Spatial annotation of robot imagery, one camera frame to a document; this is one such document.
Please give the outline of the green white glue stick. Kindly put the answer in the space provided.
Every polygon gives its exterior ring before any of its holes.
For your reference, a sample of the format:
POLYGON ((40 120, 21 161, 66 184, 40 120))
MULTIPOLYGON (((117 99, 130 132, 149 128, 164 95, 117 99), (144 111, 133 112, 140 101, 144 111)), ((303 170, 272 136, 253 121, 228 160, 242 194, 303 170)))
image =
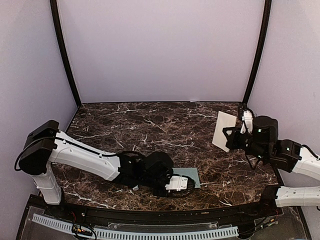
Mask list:
POLYGON ((135 187, 132 188, 133 191, 138 191, 140 188, 138 185, 136 185, 135 187))

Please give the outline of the teal green envelope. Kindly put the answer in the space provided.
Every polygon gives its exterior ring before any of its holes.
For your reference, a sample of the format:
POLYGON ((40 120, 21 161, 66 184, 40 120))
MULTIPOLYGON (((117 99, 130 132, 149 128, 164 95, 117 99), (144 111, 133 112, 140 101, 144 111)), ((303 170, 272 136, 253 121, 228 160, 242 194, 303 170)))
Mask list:
POLYGON ((190 177, 195 182, 195 188, 196 189, 200 189, 201 188, 198 169, 196 167, 174 167, 173 168, 173 173, 174 174, 178 174, 178 175, 182 175, 182 176, 190 177))

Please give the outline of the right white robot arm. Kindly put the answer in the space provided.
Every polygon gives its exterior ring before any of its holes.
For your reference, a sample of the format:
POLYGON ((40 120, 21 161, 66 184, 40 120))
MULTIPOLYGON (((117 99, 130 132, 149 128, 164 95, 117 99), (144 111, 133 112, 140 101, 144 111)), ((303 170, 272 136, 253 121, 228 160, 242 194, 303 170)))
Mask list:
MULTIPOLYGON (((244 150, 264 165, 287 173, 297 173, 313 179, 320 178, 320 156, 306 144, 290 139, 278 139, 278 121, 269 116, 257 116, 242 127, 223 127, 225 146, 229 150, 244 150)), ((255 213, 266 217, 274 208, 320 205, 320 188, 268 185, 255 205, 255 213)))

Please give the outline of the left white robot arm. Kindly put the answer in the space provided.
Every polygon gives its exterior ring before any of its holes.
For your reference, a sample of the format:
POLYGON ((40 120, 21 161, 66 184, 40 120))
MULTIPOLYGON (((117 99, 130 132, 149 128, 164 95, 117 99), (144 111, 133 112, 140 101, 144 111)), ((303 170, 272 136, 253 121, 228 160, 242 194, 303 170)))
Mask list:
POLYGON ((53 163, 129 188, 149 187, 160 196, 179 189, 180 178, 174 175, 173 161, 167 153, 156 151, 145 156, 136 151, 102 151, 71 138, 59 129, 57 121, 49 120, 27 136, 14 170, 33 178, 45 202, 60 218, 67 218, 71 208, 63 201, 62 188, 52 171, 53 163))

